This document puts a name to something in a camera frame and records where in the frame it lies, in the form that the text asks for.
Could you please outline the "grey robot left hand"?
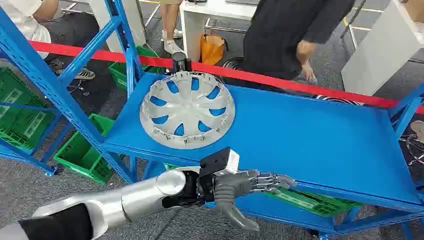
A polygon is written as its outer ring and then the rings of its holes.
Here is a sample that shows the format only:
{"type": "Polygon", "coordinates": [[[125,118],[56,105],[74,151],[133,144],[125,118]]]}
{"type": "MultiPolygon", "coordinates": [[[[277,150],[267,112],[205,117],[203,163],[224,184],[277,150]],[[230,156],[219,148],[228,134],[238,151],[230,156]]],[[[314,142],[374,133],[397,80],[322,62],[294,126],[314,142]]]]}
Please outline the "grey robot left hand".
{"type": "Polygon", "coordinates": [[[290,189],[297,185],[287,175],[260,173],[257,170],[239,171],[236,174],[220,176],[214,184],[214,202],[233,225],[249,232],[260,230],[256,221],[245,217],[236,208],[235,199],[253,193],[278,192],[278,188],[290,189]]]}

